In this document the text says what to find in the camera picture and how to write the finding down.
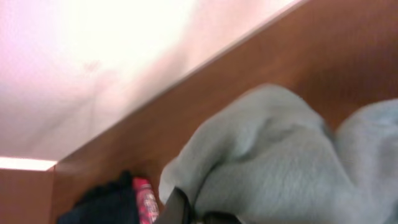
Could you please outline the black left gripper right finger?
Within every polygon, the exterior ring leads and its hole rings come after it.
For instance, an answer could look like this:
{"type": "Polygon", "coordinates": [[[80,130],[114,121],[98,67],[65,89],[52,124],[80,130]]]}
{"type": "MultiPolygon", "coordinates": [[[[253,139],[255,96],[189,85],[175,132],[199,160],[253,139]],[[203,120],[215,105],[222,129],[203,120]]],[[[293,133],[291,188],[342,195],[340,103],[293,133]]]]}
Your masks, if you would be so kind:
{"type": "Polygon", "coordinates": [[[208,212],[201,219],[202,224],[241,224],[241,221],[230,213],[208,212]]]}

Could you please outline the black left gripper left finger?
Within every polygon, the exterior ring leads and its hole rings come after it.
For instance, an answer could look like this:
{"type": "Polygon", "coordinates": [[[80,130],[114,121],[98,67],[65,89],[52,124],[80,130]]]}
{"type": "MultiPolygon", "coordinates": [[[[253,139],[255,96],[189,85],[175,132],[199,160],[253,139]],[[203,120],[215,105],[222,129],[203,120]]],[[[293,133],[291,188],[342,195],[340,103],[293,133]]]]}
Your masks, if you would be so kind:
{"type": "Polygon", "coordinates": [[[175,187],[154,224],[191,224],[192,210],[185,193],[175,187]]]}

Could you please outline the light blue t-shirt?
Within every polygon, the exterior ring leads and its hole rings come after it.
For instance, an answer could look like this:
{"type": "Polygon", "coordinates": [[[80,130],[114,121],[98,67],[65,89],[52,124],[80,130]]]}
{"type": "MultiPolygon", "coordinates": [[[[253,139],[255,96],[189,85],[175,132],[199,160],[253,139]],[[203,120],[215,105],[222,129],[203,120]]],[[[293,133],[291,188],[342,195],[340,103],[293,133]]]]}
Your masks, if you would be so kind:
{"type": "Polygon", "coordinates": [[[197,215],[248,223],[397,222],[397,101],[367,105],[331,133],[301,97],[255,88],[205,121],[163,169],[197,215]]]}

